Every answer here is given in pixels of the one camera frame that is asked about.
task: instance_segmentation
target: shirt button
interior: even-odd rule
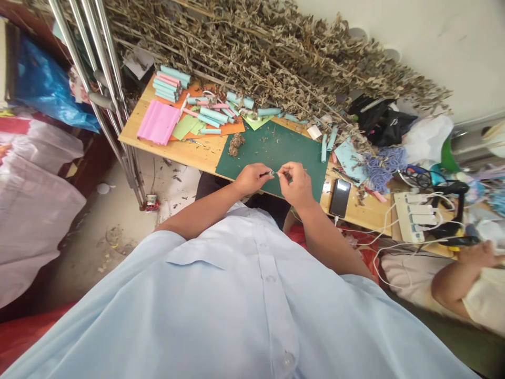
[[[295,364],[295,356],[292,355],[291,353],[286,353],[284,354],[284,367],[285,368],[292,368]]]

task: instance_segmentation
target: blue plastic bag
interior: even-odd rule
[[[99,133],[100,124],[70,93],[68,75],[53,58],[21,36],[16,99],[65,124]]]

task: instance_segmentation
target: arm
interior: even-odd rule
[[[456,253],[458,260],[441,269],[431,282],[433,298],[444,308],[471,319],[463,304],[484,267],[494,267],[505,256],[495,256],[491,241],[462,248]]]
[[[292,177],[291,183],[286,174]],[[286,163],[278,175],[283,196],[296,209],[304,224],[309,253],[339,275],[355,274],[372,279],[359,255],[314,200],[310,176],[301,163]]]
[[[273,179],[268,174],[260,176],[270,171],[263,163],[247,165],[233,183],[188,205],[162,222],[154,231],[175,232],[186,240],[198,237],[205,229],[222,220],[231,206],[242,197],[254,193]]]

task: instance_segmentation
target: white wall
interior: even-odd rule
[[[350,27],[397,48],[402,63],[452,89],[455,123],[505,111],[505,1],[298,0],[298,5],[302,13],[329,22],[340,11]]]

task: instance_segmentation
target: green container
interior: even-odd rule
[[[451,150],[451,137],[447,137],[446,141],[442,145],[442,162],[440,162],[440,166],[445,168],[449,172],[460,172],[458,164],[452,156]]]

